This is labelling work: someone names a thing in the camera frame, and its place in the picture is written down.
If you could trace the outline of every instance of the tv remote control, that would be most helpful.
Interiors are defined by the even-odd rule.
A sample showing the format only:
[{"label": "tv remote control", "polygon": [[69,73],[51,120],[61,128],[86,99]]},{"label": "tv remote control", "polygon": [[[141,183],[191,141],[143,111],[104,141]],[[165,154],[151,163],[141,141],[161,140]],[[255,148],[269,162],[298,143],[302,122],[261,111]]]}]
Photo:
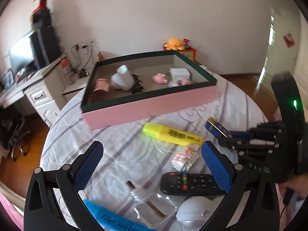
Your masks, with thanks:
[{"label": "tv remote control", "polygon": [[166,173],[161,177],[161,191],[176,196],[225,195],[211,174]]}]

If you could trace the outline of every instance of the pink cloth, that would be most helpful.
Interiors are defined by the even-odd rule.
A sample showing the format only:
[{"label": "pink cloth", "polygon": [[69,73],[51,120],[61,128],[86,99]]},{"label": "pink cloth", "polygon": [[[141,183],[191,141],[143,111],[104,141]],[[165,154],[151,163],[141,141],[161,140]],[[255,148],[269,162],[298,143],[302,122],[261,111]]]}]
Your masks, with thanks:
[{"label": "pink cloth", "polygon": [[12,221],[19,227],[21,231],[23,231],[23,217],[17,212],[14,206],[7,200],[7,198],[0,193],[0,202],[7,212],[7,214],[11,217]]}]

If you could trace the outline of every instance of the blue gripper pad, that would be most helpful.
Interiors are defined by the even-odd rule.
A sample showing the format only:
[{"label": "blue gripper pad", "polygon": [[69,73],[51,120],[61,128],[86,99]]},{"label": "blue gripper pad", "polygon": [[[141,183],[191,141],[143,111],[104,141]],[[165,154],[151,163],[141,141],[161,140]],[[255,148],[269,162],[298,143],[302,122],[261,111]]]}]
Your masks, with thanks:
[{"label": "blue gripper pad", "polygon": [[100,142],[95,141],[83,155],[76,158],[72,164],[73,166],[75,164],[78,166],[74,173],[74,189],[76,192],[84,190],[87,186],[93,172],[103,156],[103,153],[103,145]]},{"label": "blue gripper pad", "polygon": [[232,187],[231,175],[207,142],[202,144],[201,154],[206,165],[212,172],[219,188],[229,193]]}]

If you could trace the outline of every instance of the pink toy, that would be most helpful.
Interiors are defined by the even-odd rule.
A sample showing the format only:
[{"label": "pink toy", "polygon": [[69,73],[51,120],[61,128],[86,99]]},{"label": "pink toy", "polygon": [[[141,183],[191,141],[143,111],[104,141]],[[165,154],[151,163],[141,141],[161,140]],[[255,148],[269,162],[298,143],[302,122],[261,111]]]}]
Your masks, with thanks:
[{"label": "pink toy", "polygon": [[176,80],[173,80],[169,83],[169,88],[172,87],[178,87],[178,86],[184,86],[184,85],[189,85],[190,81],[184,78],[179,78]]},{"label": "pink toy", "polygon": [[166,79],[166,76],[164,74],[156,74],[153,76],[153,80],[156,82],[156,83],[167,83],[167,79]]}]

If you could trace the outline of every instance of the yellow highlighter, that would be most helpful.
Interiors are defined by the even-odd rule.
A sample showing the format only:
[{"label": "yellow highlighter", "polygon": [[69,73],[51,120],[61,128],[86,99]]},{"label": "yellow highlighter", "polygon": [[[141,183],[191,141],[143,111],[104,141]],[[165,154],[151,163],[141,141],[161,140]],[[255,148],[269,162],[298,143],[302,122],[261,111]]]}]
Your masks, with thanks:
[{"label": "yellow highlighter", "polygon": [[198,144],[202,146],[203,138],[181,130],[169,128],[160,124],[145,123],[142,132],[158,140],[188,146]]}]

